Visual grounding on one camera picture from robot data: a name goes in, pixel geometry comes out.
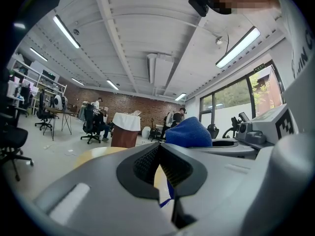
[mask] black mesh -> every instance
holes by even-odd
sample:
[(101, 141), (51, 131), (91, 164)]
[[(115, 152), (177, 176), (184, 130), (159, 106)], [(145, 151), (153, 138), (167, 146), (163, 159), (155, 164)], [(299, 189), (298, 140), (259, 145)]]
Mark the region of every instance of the black mesh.
[(190, 163), (167, 151), (160, 146), (160, 164), (167, 177), (167, 180), (175, 188), (192, 174)]
[(133, 164), (134, 174), (141, 180), (154, 185), (154, 176), (159, 165), (158, 148), (138, 158)]

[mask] floor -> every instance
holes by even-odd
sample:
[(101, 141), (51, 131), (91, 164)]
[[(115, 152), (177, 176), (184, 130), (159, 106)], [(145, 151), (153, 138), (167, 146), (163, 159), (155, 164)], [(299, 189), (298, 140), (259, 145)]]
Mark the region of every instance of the floor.
[[(7, 162), (3, 166), (13, 187), (30, 200), (37, 197), (52, 182), (73, 170), (76, 159), (80, 154), (92, 148), (110, 147), (111, 145), (110, 135), (108, 135), (109, 140), (107, 142), (101, 142), (100, 144), (95, 141), (88, 145), (87, 140), (80, 140), (85, 132), (82, 130), (83, 122), (80, 122), (77, 118), (71, 118), (72, 135), (67, 126), (61, 131), (62, 117), (56, 119), (54, 141), (52, 141), (49, 130), (43, 135), (43, 131), (39, 130), (39, 125), (35, 127), (36, 122), (40, 122), (36, 116), (28, 116), (27, 118), (21, 116), (18, 125), (29, 132), (22, 150), (24, 156), (32, 158), (34, 166), (32, 167), (28, 161), (16, 160), (21, 178), (19, 182), (15, 180), (12, 163)], [(150, 142), (151, 140), (138, 136), (136, 146)], [(168, 197), (168, 191), (163, 193), (161, 195), (162, 201)]]

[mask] metal shelving unit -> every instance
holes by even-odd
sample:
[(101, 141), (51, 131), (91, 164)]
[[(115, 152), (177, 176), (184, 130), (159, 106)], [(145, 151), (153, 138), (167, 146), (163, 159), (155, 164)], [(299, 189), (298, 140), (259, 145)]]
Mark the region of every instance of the metal shelving unit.
[[(21, 60), (19, 60), (15, 55), (13, 55), (12, 58), (14, 59), (14, 63), (13, 63), (13, 65), (12, 65), (12, 67), (14, 67), (14, 65), (15, 65), (16, 62), (18, 62), (18, 63), (21, 64), (23, 67), (25, 67), (25, 68), (27, 68), (27, 69), (33, 71), (34, 73), (36, 73), (36, 74), (38, 75), (38, 78), (37, 78), (37, 79), (33, 79), (33, 78), (31, 78), (30, 76), (27, 76), (27, 75), (25, 75), (25, 74), (19, 72), (18, 69), (13, 69), (14, 72), (16, 72), (17, 74), (23, 76), (23, 77), (26, 78), (27, 80), (31, 80), (31, 81), (35, 82), (36, 85), (35, 85), (35, 83), (34, 83), (34, 85), (35, 85), (37, 88), (38, 88), (39, 86), (40, 86), (40, 87), (44, 87), (44, 90), (45, 90), (45, 94), (46, 94), (46, 95), (52, 96), (52, 95), (58, 94), (58, 93), (62, 94), (62, 96), (64, 95), (64, 92), (65, 92), (65, 90), (66, 90), (66, 88), (67, 88), (67, 85), (62, 85), (62, 84), (60, 84), (60, 83), (58, 83), (58, 82), (55, 82), (54, 80), (50, 79), (49, 77), (43, 75), (42, 72), (38, 72), (38, 71), (36, 71), (35, 69), (31, 68), (30, 66), (26, 65), (24, 62), (22, 62)], [(52, 82), (53, 84), (59, 85), (61, 88), (60, 88), (60, 89), (53, 88), (53, 87), (51, 87), (50, 85), (47, 85), (47, 84), (45, 84), (45, 83), (42, 83), (42, 82), (40, 81), (41, 79), (45, 79), (45, 80), (47, 80), (47, 81)], [(35, 109), (38, 109), (37, 107), (35, 107), (36, 101), (37, 101), (37, 99), (34, 99), (34, 101), (32, 102), (32, 105), (31, 105), (32, 108), (33, 108), (32, 114), (34, 114)]]

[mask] blue cloth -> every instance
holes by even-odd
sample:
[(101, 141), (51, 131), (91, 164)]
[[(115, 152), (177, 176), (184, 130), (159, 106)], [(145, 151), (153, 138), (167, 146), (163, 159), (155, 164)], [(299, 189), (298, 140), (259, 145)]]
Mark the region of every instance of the blue cloth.
[(209, 131), (196, 117), (190, 117), (177, 126), (166, 130), (166, 143), (185, 148), (211, 147), (212, 139)]

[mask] cable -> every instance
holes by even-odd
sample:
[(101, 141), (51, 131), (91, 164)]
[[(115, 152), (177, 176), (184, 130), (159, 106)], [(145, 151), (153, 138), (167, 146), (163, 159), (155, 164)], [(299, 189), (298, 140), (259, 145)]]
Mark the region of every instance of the cable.
[(228, 33), (227, 33), (227, 46), (226, 46), (226, 51), (225, 51), (225, 54), (227, 53), (227, 48), (228, 48), (228, 44), (230, 42), (230, 39), (229, 39), (229, 36), (228, 36)]

